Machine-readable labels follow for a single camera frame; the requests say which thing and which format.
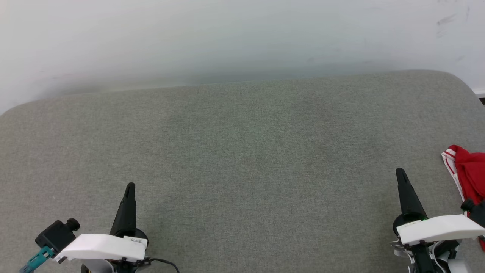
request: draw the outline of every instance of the black cable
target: black cable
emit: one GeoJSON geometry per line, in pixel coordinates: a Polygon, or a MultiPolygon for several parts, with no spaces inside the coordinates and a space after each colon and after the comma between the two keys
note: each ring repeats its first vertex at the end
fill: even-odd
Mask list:
{"type": "Polygon", "coordinates": [[[177,270],[177,273],[180,273],[180,271],[178,270],[177,266],[173,262],[169,262],[167,260],[157,259],[157,258],[148,259],[148,262],[152,262],[152,261],[158,261],[158,262],[162,262],[162,263],[169,264],[169,265],[173,266],[175,268],[175,270],[177,270]]]}

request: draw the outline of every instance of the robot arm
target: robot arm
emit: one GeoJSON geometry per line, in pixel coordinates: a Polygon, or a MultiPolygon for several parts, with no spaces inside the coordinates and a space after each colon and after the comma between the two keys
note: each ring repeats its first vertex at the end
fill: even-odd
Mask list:
{"type": "Polygon", "coordinates": [[[470,210],[470,217],[446,215],[428,218],[405,171],[396,170],[401,215],[392,227],[398,240],[393,244],[395,253],[405,253],[413,264],[414,273],[469,273],[464,261],[455,260],[460,239],[485,235],[485,201],[481,207],[465,203],[463,209],[470,210]],[[446,260],[439,259],[449,252],[446,260]]]}
{"type": "Polygon", "coordinates": [[[109,235],[81,234],[76,238],[73,231],[79,228],[73,218],[67,220],[67,224],[59,220],[54,222],[37,236],[35,242],[41,251],[20,273],[32,273],[49,258],[58,263],[66,259],[82,259],[81,273],[134,273],[153,261],[170,264],[179,272],[172,262],[145,256],[148,237],[136,228],[134,183],[126,187],[109,235]]]}

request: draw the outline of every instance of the white label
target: white label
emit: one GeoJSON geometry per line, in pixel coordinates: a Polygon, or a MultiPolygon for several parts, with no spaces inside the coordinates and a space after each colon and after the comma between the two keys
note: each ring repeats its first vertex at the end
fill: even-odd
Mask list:
{"type": "Polygon", "coordinates": [[[123,239],[130,240],[130,241],[133,241],[135,243],[140,243],[140,244],[142,244],[142,245],[145,246],[145,250],[146,250],[146,246],[148,245],[148,240],[147,239],[136,238],[136,237],[129,237],[129,236],[123,236],[123,239]]]}

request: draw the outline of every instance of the white trim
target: white trim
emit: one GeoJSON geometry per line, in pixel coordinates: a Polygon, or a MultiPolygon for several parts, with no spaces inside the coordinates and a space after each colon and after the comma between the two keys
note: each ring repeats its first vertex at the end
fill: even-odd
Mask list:
{"type": "MultiPolygon", "coordinates": [[[[449,153],[454,152],[454,154],[456,154],[456,152],[451,150],[451,149],[447,149],[446,151],[449,152],[449,153]]],[[[460,181],[458,179],[458,173],[456,171],[455,159],[453,157],[449,156],[446,153],[441,153],[441,157],[443,157],[443,162],[445,163],[445,167],[450,172],[450,174],[451,174],[451,176],[452,176],[452,178],[453,178],[453,180],[456,184],[456,187],[458,188],[458,191],[460,192],[461,200],[464,202],[465,196],[463,195],[463,190],[461,188],[460,181]]]]}
{"type": "Polygon", "coordinates": [[[456,156],[456,152],[452,149],[447,149],[445,152],[450,153],[452,156],[456,156]]]}
{"type": "Polygon", "coordinates": [[[485,98],[485,89],[472,89],[479,98],[485,98]]]}

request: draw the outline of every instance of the white stripe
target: white stripe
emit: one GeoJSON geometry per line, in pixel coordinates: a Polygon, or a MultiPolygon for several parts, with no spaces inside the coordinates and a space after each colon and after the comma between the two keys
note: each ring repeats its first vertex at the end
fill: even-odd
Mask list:
{"type": "Polygon", "coordinates": [[[461,200],[465,201],[465,197],[463,196],[463,190],[461,189],[460,181],[458,180],[458,173],[456,171],[456,165],[455,165],[454,158],[451,157],[447,153],[442,153],[441,156],[443,157],[443,162],[445,163],[446,169],[450,172],[450,174],[451,174],[451,176],[452,176],[452,178],[453,178],[453,180],[456,184],[456,187],[458,188],[458,191],[460,192],[461,200]]]}
{"type": "Polygon", "coordinates": [[[446,152],[450,153],[452,156],[456,156],[456,152],[452,149],[447,149],[446,152]]]}

